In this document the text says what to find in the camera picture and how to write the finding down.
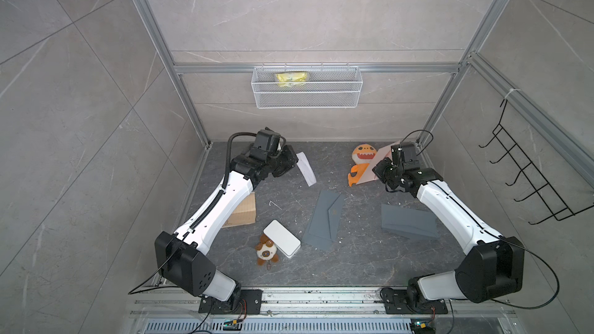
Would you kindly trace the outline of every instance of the black cable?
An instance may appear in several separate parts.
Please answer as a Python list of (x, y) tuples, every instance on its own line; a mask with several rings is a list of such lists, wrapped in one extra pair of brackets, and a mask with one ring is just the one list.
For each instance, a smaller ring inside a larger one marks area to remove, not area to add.
[(448, 194), (448, 192), (446, 192), (444, 189), (442, 189), (440, 185), (438, 185), (437, 183), (435, 183), (433, 181), (427, 181), (427, 183), (433, 183), (434, 185), (436, 185), (437, 187), (439, 187), (440, 190), (442, 190), (443, 193), (446, 194), (454, 203), (458, 204), (458, 206), (464, 211), (464, 213), (468, 214), (468, 216), (471, 217), (471, 219), (473, 221), (475, 221), (476, 225), (479, 226), (480, 229), (485, 229), (473, 216), (471, 216), (471, 214), (462, 205), (460, 205), (460, 203), (458, 203), (456, 201), (456, 199), (454, 199), (453, 197), (451, 197), (450, 194)]
[(413, 130), (412, 132), (410, 132), (409, 134), (406, 135), (406, 137), (404, 137), (403, 140), (400, 141), (400, 143), (398, 144), (398, 146), (400, 147), (400, 145), (402, 145), (402, 142), (404, 142), (412, 133), (416, 133), (418, 131), (424, 131), (426, 133), (429, 133), (429, 136), (431, 136), (431, 140), (429, 141), (429, 143), (427, 143), (427, 145), (425, 147), (423, 147), (423, 150), (421, 150), (419, 153), (416, 154), (416, 156), (419, 156), (421, 152), (425, 151), (425, 149), (427, 147), (429, 147), (429, 145), (431, 145), (431, 142), (433, 142), (433, 134), (425, 129), (417, 129), (417, 130)]
[(447, 192), (446, 192), (444, 189), (442, 189), (440, 185), (438, 185), (437, 183), (435, 183), (435, 182), (432, 182), (432, 181), (429, 181), (429, 183), (433, 183), (434, 185), (436, 185), (437, 187), (439, 187), (439, 188), (440, 188), (440, 190), (442, 190), (442, 191), (443, 191), (443, 193), (445, 193), (445, 194), (446, 194), (446, 195), (447, 195), (447, 196), (448, 196), (448, 197), (449, 197), (451, 200), (453, 200), (453, 201), (454, 201), (454, 203), (458, 204), (458, 206), (459, 206), (460, 208), (462, 208), (462, 210), (463, 210), (463, 211), (465, 211), (465, 212), (466, 212), (466, 214), (468, 214), (468, 216), (469, 216), (469, 217), (471, 217), (471, 219), (472, 219), (473, 221), (475, 221), (475, 222), (476, 222), (476, 224), (477, 224), (477, 225), (479, 225), (479, 227), (480, 227), (480, 228), (481, 228), (483, 231), (485, 231), (485, 233), (486, 233), (486, 234), (489, 234), (489, 235), (493, 236), (494, 238), (496, 238), (496, 239), (498, 239), (498, 240), (504, 241), (504, 242), (508, 243), (509, 245), (513, 245), (513, 246), (515, 246), (515, 247), (518, 247), (518, 248), (520, 248), (520, 249), (522, 249), (522, 250), (524, 250), (524, 251), (527, 251), (527, 252), (528, 252), (528, 253), (530, 253), (531, 255), (533, 255), (533, 256), (535, 256), (536, 258), (538, 258), (538, 259), (539, 259), (539, 260), (540, 260), (542, 263), (544, 263), (544, 264), (546, 265), (546, 267), (548, 267), (548, 269), (549, 269), (549, 270), (551, 270), (551, 272), (553, 273), (553, 276), (555, 277), (555, 281), (557, 282), (557, 290), (555, 290), (555, 293), (553, 294), (553, 296), (552, 296), (552, 297), (551, 297), (549, 300), (547, 300), (547, 301), (546, 301), (546, 302), (544, 302), (543, 304), (539, 304), (538, 306), (533, 306), (533, 307), (523, 307), (523, 306), (516, 306), (516, 305), (514, 305), (514, 304), (510, 304), (510, 303), (506, 303), (506, 302), (498, 301), (498, 300), (495, 300), (495, 299), (492, 299), (492, 301), (494, 301), (494, 302), (497, 302), (497, 303), (500, 303), (500, 304), (504, 304), (504, 305), (506, 305), (506, 306), (514, 307), (514, 308), (521, 308), (521, 309), (523, 309), (523, 310), (535, 310), (535, 309), (537, 309), (537, 308), (543, 308), (543, 307), (545, 307), (547, 304), (549, 304), (550, 302), (552, 302), (552, 301), (553, 301), (553, 300), (554, 300), (554, 299), (557, 297), (557, 295), (559, 294), (559, 290), (561, 289), (561, 285), (560, 285), (560, 282), (559, 282), (559, 277), (557, 276), (557, 273), (555, 272), (555, 270), (553, 270), (553, 267), (551, 267), (551, 266), (550, 266), (548, 263), (546, 263), (546, 261), (545, 261), (543, 258), (541, 258), (541, 257), (540, 257), (538, 254), (536, 254), (536, 253), (532, 252), (531, 250), (528, 250), (528, 249), (524, 248), (523, 246), (520, 246), (520, 245), (514, 244), (513, 242), (509, 242), (509, 241), (507, 241), (507, 240), (504, 240), (503, 238), (501, 238), (501, 237), (499, 237), (499, 236), (495, 236), (494, 234), (491, 234), (491, 233), (490, 233), (489, 231), (487, 231), (487, 230), (486, 230), (486, 229), (485, 229), (483, 226), (481, 226), (481, 225), (479, 224), (479, 222), (477, 222), (477, 221), (476, 221), (476, 219), (474, 219), (474, 217), (472, 217), (472, 216), (471, 216), (471, 214), (470, 214), (468, 211), (466, 211), (466, 209), (464, 209), (464, 207), (463, 207), (462, 205), (460, 205), (460, 203), (458, 203), (458, 202), (456, 201), (456, 199), (454, 199), (453, 197), (451, 197), (451, 196), (450, 196), (450, 194), (448, 194), (448, 193), (447, 193)]
[(165, 260), (165, 262), (163, 262), (163, 264), (161, 264), (159, 266), (159, 268), (156, 269), (155, 272), (153, 272), (152, 275), (150, 275), (146, 280), (144, 280), (143, 282), (141, 282), (140, 284), (138, 284), (134, 289), (130, 290), (128, 292), (128, 295), (132, 295), (132, 294), (138, 294), (138, 293), (142, 293), (145, 291), (150, 291), (150, 290), (155, 290), (155, 289), (160, 289), (160, 287), (152, 287), (149, 289), (144, 289), (144, 290), (139, 290), (139, 291), (135, 291), (136, 289), (138, 289), (140, 286), (143, 286), (144, 284), (146, 284), (150, 279), (153, 278), (154, 275), (156, 275), (157, 273), (159, 273), (159, 271), (161, 271), (161, 268), (163, 268), (167, 262), (169, 262), (169, 260), (171, 259), (171, 257), (174, 256), (175, 252), (179, 249), (179, 247), (181, 246), (181, 244), (183, 243), (183, 241), (185, 240), (186, 237), (188, 237), (189, 232), (185, 233), (185, 235), (183, 235), (182, 240), (178, 243), (178, 245), (175, 247), (175, 249), (173, 250), (173, 252), (167, 257), (167, 259)]
[(157, 290), (157, 289), (167, 289), (167, 288), (179, 288), (179, 286), (177, 286), (177, 285), (155, 286), (152, 288), (135, 291), (134, 293), (128, 293), (128, 294), (132, 295), (132, 294), (144, 293), (145, 291), (151, 291), (151, 290)]
[(385, 187), (385, 191), (386, 191), (386, 192), (389, 192), (389, 193), (394, 193), (394, 192), (405, 192), (405, 191), (403, 191), (403, 190), (398, 190), (398, 189), (395, 189), (395, 190), (391, 190), (391, 191), (390, 191), (390, 190), (388, 190), (388, 184), (387, 184), (387, 183), (384, 183), (384, 187)]
[(561, 289), (561, 285), (560, 285), (560, 283), (559, 283), (559, 276), (557, 276), (557, 274), (555, 273), (555, 270), (553, 270), (553, 267), (551, 267), (551, 266), (550, 266), (548, 263), (546, 263), (546, 261), (545, 261), (543, 258), (541, 258), (540, 256), (538, 256), (538, 255), (537, 255), (537, 254), (535, 254), (535, 253), (532, 253), (530, 250), (528, 250), (528, 249), (524, 248), (523, 246), (519, 246), (519, 245), (517, 245), (517, 244), (514, 244), (513, 242), (509, 242), (509, 241), (507, 241), (507, 240), (503, 240), (502, 238), (500, 238), (500, 237), (497, 237), (497, 236), (495, 236), (494, 234), (491, 234), (491, 233), (490, 233), (489, 231), (487, 231), (487, 230), (485, 230), (485, 232), (486, 232), (487, 234), (490, 234), (491, 236), (493, 236), (493, 237), (495, 237), (495, 238), (498, 238), (498, 239), (499, 239), (499, 240), (501, 240), (501, 241), (505, 241), (505, 242), (507, 242), (509, 245), (513, 245), (513, 246), (515, 246), (515, 247), (518, 247), (518, 248), (520, 248), (520, 249), (523, 249), (523, 250), (527, 251), (528, 253), (530, 253), (531, 255), (535, 256), (536, 258), (540, 259), (540, 261), (541, 261), (542, 263), (544, 263), (544, 264), (546, 265), (546, 267), (548, 267), (548, 269), (549, 269), (549, 270), (551, 270), (551, 272), (553, 273), (553, 276), (555, 277), (555, 281), (557, 282), (557, 290), (555, 290), (555, 293), (553, 294), (553, 296), (552, 296), (552, 297), (551, 297), (549, 300), (547, 300), (547, 301), (546, 301), (546, 302), (544, 302), (543, 304), (539, 304), (538, 306), (534, 306), (534, 307), (523, 307), (523, 306), (516, 306), (516, 305), (514, 305), (514, 304), (510, 304), (510, 303), (505, 303), (505, 302), (498, 301), (498, 300), (495, 300), (495, 299), (492, 299), (492, 301), (494, 301), (494, 302), (497, 302), (497, 303), (501, 303), (501, 304), (505, 304), (506, 306), (510, 306), (510, 307), (514, 307), (514, 308), (521, 308), (521, 309), (523, 309), (523, 310), (535, 310), (535, 309), (537, 309), (537, 308), (543, 308), (543, 307), (545, 307), (547, 304), (549, 304), (550, 302), (552, 302), (552, 301), (553, 301), (553, 300), (554, 300), (554, 299), (557, 297), (557, 295), (559, 294), (559, 290)]
[(209, 204), (209, 206), (206, 209), (204, 209), (202, 214), (200, 214), (198, 218), (196, 218), (196, 220), (192, 222), (192, 224), (189, 226), (191, 229), (196, 229), (200, 222), (202, 222), (204, 218), (206, 218), (206, 216), (214, 209), (215, 205), (217, 205), (220, 198), (223, 197), (223, 195), (225, 194), (227, 182), (229, 182), (229, 173), (231, 172), (231, 143), (233, 142), (233, 139), (235, 137), (239, 136), (256, 137), (256, 133), (240, 131), (239, 133), (234, 133), (233, 135), (231, 135), (231, 137), (229, 137), (229, 139), (227, 140), (227, 156), (225, 158), (225, 176), (223, 177), (223, 183), (221, 183), (222, 189), (220, 189), (219, 192), (217, 192), (217, 195), (215, 195), (213, 201)]
[(448, 300), (450, 301), (450, 309), (451, 309), (451, 328), (445, 334), (450, 334), (451, 331), (454, 330), (454, 308), (451, 306), (451, 299), (448, 299)]
[(196, 326), (196, 328), (194, 328), (194, 330), (192, 330), (191, 332), (189, 332), (188, 334), (195, 334), (195, 333), (210, 333), (210, 331), (208, 330), (199, 330), (200, 326), (202, 326), (202, 324), (206, 321), (206, 319), (209, 317), (210, 315), (210, 310), (213, 309), (213, 305), (214, 305), (214, 300), (211, 299), (210, 300), (210, 308), (209, 308), (209, 312), (206, 314), (206, 316), (204, 317), (204, 320), (202, 320), (202, 322)]

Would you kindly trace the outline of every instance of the cardboard box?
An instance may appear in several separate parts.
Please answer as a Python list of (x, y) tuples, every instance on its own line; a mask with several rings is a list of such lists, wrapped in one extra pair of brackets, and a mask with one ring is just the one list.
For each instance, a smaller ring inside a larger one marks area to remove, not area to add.
[(223, 228), (256, 223), (256, 193), (248, 195), (231, 213)]

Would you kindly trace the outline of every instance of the black motor joint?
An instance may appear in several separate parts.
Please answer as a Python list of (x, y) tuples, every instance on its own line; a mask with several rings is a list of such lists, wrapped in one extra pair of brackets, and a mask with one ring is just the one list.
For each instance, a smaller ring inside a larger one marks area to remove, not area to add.
[(285, 138), (266, 127), (256, 134), (256, 139), (247, 152), (231, 160), (231, 170), (250, 179), (252, 186), (256, 188), (269, 174), (280, 177), (291, 170), (298, 161), (293, 147), (286, 145)]
[(384, 158), (373, 169), (379, 180), (396, 191), (401, 187), (404, 192), (416, 194), (422, 184), (433, 180), (443, 180), (432, 168), (421, 168), (420, 161), (416, 159), (416, 148), (413, 142), (404, 142), (391, 146), (392, 159)]

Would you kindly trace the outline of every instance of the zip tie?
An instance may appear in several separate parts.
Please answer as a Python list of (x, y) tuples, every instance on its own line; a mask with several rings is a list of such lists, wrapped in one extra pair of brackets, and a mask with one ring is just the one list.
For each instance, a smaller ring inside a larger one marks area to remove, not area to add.
[(503, 97), (504, 100), (507, 100), (507, 96), (509, 96), (513, 91), (521, 91), (521, 89), (510, 88), (510, 91)]

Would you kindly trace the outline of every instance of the plush toy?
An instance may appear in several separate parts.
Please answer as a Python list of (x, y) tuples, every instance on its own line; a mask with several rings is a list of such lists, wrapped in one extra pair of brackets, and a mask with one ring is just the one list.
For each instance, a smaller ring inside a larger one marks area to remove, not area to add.
[(372, 146), (365, 143), (355, 147), (351, 157), (356, 165), (351, 168), (351, 173), (349, 173), (349, 187), (359, 182), (361, 175), (363, 175), (376, 153), (377, 151)]
[(268, 236), (262, 234), (260, 236), (260, 243), (256, 245), (256, 254), (258, 255), (258, 265), (263, 266), (266, 261), (271, 260), (272, 262), (278, 262), (278, 254), (276, 253), (276, 245), (268, 238)]

